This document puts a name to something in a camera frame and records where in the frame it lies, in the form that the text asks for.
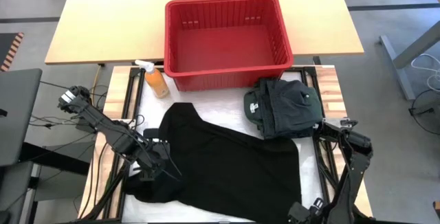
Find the white mat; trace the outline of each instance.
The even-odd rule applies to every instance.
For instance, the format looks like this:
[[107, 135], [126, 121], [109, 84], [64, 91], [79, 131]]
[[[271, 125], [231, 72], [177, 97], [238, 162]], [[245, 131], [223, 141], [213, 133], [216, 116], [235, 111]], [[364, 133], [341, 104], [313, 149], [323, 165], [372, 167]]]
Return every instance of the white mat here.
[[[256, 125], [251, 123], [244, 114], [243, 96], [249, 90], [248, 88], [179, 92], [174, 81], [165, 74], [164, 77], [170, 89], [170, 95], [164, 99], [157, 99], [151, 88], [144, 84], [139, 114], [145, 117], [145, 122], [137, 128], [141, 134], [146, 128], [158, 128], [165, 112], [174, 102], [192, 102], [204, 121], [262, 138]], [[297, 72], [286, 72], [282, 79], [301, 80]], [[317, 197], [322, 197], [314, 147], [310, 137], [295, 139], [294, 142], [299, 151], [302, 204], [308, 208]], [[232, 223], [248, 220], [207, 212], [178, 201], [143, 203], [131, 195], [126, 195], [122, 215], [123, 223], [218, 223], [221, 221]]]

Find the red plastic basket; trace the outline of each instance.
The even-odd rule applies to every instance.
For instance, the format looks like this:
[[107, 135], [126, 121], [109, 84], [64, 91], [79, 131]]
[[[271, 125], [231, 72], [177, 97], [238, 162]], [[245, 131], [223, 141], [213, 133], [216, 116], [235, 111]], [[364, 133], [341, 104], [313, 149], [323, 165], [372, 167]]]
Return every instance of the red plastic basket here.
[[166, 4], [164, 68], [180, 91], [250, 87], [293, 63], [278, 0]]

